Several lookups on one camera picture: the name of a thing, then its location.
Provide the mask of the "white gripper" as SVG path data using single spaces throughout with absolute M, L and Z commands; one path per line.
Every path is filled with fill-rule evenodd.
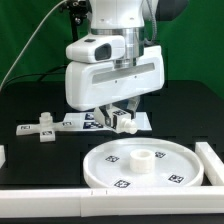
M 125 111 L 134 119 L 140 103 L 135 96 L 159 90 L 163 84 L 164 64 L 159 45 L 146 47 L 137 65 L 130 68 L 116 69 L 112 61 L 71 62 L 65 75 L 67 103 L 79 111 L 95 108 L 95 121 L 108 128 L 114 127 L 114 121 L 112 106 L 107 104 L 128 99 Z

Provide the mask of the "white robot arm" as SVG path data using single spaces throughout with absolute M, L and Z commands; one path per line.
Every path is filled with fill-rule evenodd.
M 90 32 L 66 48 L 68 104 L 94 111 L 100 124 L 134 133 L 142 94 L 164 84 L 161 46 L 144 37 L 144 21 L 171 21 L 189 0 L 89 0 Z

